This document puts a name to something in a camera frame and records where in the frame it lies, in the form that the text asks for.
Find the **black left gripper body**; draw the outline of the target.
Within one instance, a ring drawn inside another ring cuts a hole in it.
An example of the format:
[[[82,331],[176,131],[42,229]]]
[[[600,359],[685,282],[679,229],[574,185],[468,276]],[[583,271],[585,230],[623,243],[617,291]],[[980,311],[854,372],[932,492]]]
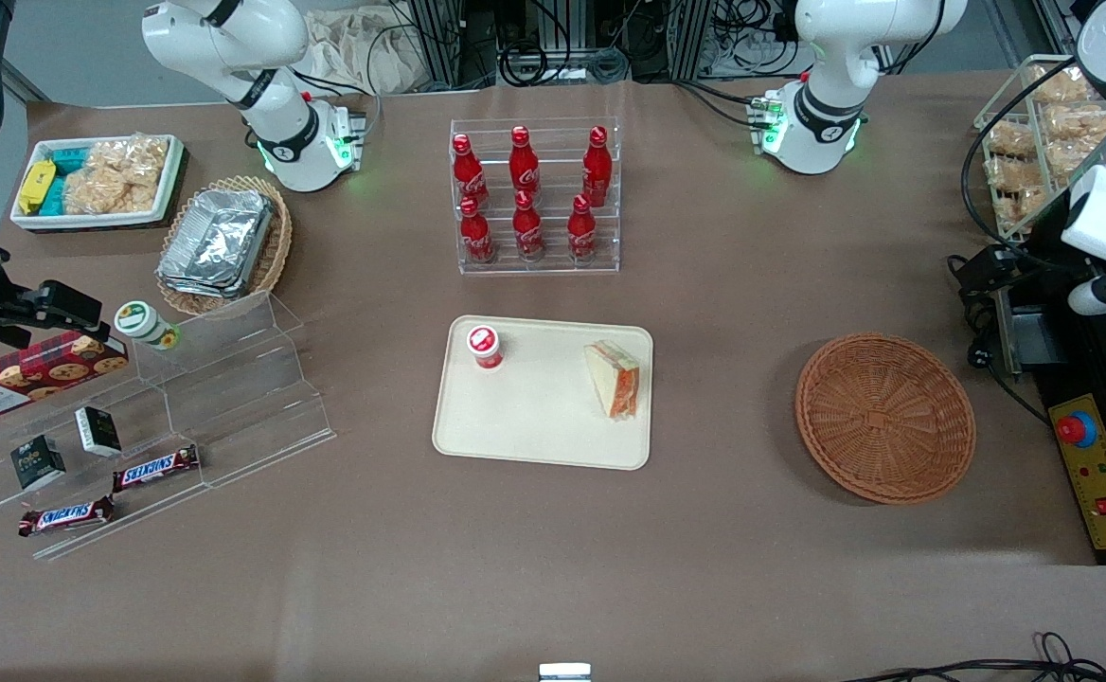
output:
[[[1071,212],[1071,195],[1056,198],[1034,216],[1024,250],[1032,260],[1021,263],[1020,286],[1074,286],[1086,280],[1085,256],[1062,240]]]

